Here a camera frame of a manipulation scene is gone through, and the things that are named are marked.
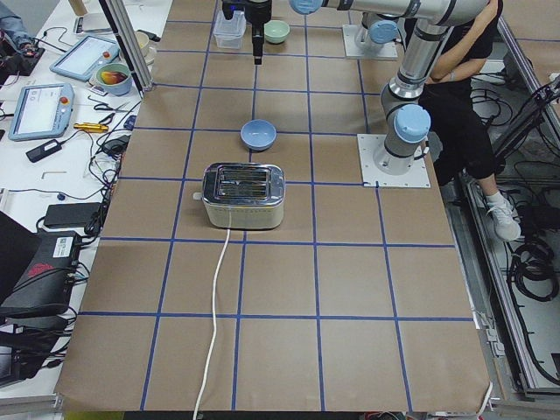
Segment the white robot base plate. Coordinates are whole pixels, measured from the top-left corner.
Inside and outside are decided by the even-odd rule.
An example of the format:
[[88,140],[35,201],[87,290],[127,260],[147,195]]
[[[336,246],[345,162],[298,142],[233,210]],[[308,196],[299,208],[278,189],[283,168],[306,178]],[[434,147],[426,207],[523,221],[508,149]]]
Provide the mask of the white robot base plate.
[[410,157],[390,155],[385,135],[357,136],[362,184],[381,188],[430,188],[431,182],[421,145]]

